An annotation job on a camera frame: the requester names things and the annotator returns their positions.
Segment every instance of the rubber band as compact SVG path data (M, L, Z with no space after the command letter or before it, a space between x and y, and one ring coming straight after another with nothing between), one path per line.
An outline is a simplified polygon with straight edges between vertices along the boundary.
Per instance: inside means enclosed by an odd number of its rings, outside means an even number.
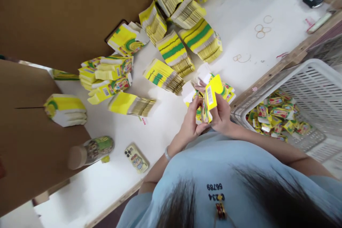
M271 18L271 21L270 21L270 22L266 22L266 21L265 21L265 18L266 18L266 17L270 17L270 18ZM270 24L272 21L273 21L273 17L272 17L271 15L266 15L266 16L264 17L264 23L265 23L265 24Z
M272 29L270 28L270 27L264 27L263 29L262 29L262 32L264 32L264 33L268 33L268 32L270 32Z
M266 35L266 33L265 32L263 32L263 31L259 31L258 33L257 33L257 35L256 35L256 38L258 38L258 39L262 39L262 38L264 38L265 37L265 35Z
M252 55L250 54L248 60L246 60L246 61L244 61L244 62L249 61L251 57L252 57ZM241 58L242 58L241 54L238 54L238 55L236 55L236 56L233 57L233 61L238 61L238 62L240 62L240 63L244 63L244 62L242 62L242 61L239 61Z
M264 26L261 25L261 24L256 25L255 28L254 28L254 30L255 30L256 32L260 32L260 31L262 31L263 29L264 29Z

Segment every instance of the printed number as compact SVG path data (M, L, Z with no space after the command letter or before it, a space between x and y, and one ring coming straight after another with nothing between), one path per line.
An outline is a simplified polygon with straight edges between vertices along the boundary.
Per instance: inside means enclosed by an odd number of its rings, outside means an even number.
M208 191L216 191L216 190L222 190L223 187L222 187L222 184L213 184L213 185L207 185L207 189Z
M208 194L209 200L219 201L218 195L219 195L219 194ZM224 200L225 197L224 197L224 194L223 194L223 193L221 194L221 196L222 196L222 200Z

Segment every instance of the person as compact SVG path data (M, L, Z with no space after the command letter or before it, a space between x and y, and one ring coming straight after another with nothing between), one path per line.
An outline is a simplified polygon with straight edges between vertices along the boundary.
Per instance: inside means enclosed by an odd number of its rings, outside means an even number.
M232 122L216 99L202 134L195 97L117 228L342 227L342 184L299 149Z

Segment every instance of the white table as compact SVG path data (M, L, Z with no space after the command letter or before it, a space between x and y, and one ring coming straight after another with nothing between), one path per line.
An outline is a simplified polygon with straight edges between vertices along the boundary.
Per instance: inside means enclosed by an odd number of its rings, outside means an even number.
M276 63L276 56L293 50L306 37L305 19L318 20L326 9L309 9L302 0L209 0L204 4L206 20L221 36L224 52L210 64L212 72L221 74L224 82L235 88L237 95L249 88ZM270 15L273 21L264 23ZM271 27L263 39L256 38L255 26ZM240 54L240 61L234 56ZM87 102L87 93L78 81L58 81L66 94L82 99L87 108L85 124L92 138L109 135L115 140L110 162L97 162L71 178L71 183L35 207L45 228L78 228L96 219L113 202L143 178L135 172L124 155L124 149L134 142L152 166L178 132L187 110L181 96L167 92L142 76L146 66L162 56L149 43L134 58L133 85L126 92L156 98L148 124L136 116L124 116L107 111L109 100L99 105ZM203 62L192 55L196 68Z

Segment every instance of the cartoon phone case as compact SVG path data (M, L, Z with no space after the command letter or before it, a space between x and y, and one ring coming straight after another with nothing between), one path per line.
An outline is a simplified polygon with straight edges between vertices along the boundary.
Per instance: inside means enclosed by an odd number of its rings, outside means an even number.
M144 173L149 168L149 163L142 156L135 144L131 144L127 147L125 155L132 163L137 173Z

